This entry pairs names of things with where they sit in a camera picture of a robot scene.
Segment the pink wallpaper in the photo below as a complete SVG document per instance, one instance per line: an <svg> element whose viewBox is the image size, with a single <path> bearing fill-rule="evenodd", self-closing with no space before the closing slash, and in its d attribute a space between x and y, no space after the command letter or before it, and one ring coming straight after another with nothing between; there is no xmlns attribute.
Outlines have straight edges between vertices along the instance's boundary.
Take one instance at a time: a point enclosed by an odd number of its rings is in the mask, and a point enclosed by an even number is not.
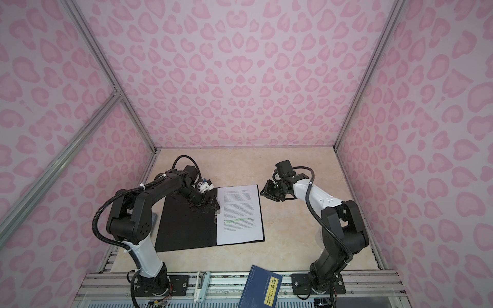
<svg viewBox="0 0 493 308"><path fill-rule="evenodd" d="M414 0L342 160L415 308L493 306L493 2Z"/></svg>
<svg viewBox="0 0 493 308"><path fill-rule="evenodd" d="M70 305L106 249L92 234L95 211L117 190L138 185L149 156L132 121L116 106L0 251L1 307Z"/></svg>
<svg viewBox="0 0 493 308"><path fill-rule="evenodd" d="M0 220L111 89L56 0L0 3Z"/></svg>
<svg viewBox="0 0 493 308"><path fill-rule="evenodd" d="M158 146L332 145L393 0L84 0Z"/></svg>

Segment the robotic arm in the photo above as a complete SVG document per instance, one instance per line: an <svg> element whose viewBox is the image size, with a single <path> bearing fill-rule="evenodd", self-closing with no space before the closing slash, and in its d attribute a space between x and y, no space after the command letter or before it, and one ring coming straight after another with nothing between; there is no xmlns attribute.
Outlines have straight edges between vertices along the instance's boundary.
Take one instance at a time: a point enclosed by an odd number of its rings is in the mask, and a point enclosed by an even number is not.
<svg viewBox="0 0 493 308"><path fill-rule="evenodd" d="M296 174L295 169L309 170L312 178L309 179L303 173ZM260 195L276 202L287 200L287 194L304 199L322 226L325 249L319 259L310 265L308 274L311 288L320 293L332 290L334 277L346 267L353 254L368 246L369 238L357 204L352 200L342 201L324 192L313 184L314 177L310 168L293 168L289 160L282 161L276 164L273 180L267 181ZM342 227L340 220L348 224Z"/></svg>
<svg viewBox="0 0 493 308"><path fill-rule="evenodd" d="M201 178L194 182L197 176L201 176L198 168L186 166L184 170L176 170L175 164L173 169L158 174L154 181L147 185L141 184L139 188L119 190L101 206L93 219L95 236L106 243L126 249L136 263L138 269L130 281L134 305L136 305L134 284L139 290L145 289L149 295L161 296L171 292L166 265L159 259L150 239L152 206L162 198L177 193L184 196L194 210L219 209L216 197L211 191L213 188L211 182ZM113 206L109 213L106 231L113 235L115 240L104 237L98 230L98 219L111 203Z"/></svg>

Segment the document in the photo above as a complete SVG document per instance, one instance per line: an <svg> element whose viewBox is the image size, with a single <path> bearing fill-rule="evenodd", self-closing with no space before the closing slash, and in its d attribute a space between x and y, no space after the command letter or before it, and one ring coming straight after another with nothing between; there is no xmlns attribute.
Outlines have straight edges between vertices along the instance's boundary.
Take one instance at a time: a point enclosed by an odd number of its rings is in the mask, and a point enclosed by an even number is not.
<svg viewBox="0 0 493 308"><path fill-rule="evenodd" d="M218 245L264 239L257 185L219 187L217 202Z"/></svg>

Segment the book cover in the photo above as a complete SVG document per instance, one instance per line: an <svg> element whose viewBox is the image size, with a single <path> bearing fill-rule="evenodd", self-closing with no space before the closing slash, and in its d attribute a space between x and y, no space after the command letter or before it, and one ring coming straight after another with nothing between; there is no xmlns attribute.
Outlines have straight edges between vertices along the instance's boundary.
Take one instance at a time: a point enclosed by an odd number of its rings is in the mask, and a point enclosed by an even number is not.
<svg viewBox="0 0 493 308"><path fill-rule="evenodd" d="M275 307L281 283L281 275L252 265L238 308Z"/></svg>

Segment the black folder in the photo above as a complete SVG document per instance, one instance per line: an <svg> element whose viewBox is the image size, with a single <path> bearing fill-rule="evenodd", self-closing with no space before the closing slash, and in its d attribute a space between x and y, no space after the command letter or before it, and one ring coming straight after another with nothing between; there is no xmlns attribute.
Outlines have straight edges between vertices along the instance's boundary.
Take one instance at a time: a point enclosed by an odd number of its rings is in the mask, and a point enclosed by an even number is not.
<svg viewBox="0 0 493 308"><path fill-rule="evenodd" d="M217 188L213 188L212 191L217 197ZM260 206L260 218L262 219L262 206ZM184 197L180 195L168 196L164 200L154 248L156 252L162 252L218 246L216 235L217 225L214 222L214 210L210 209L207 213L193 211L190 208L190 203ZM262 237L262 240L253 240L248 243L265 241L263 220Z"/></svg>

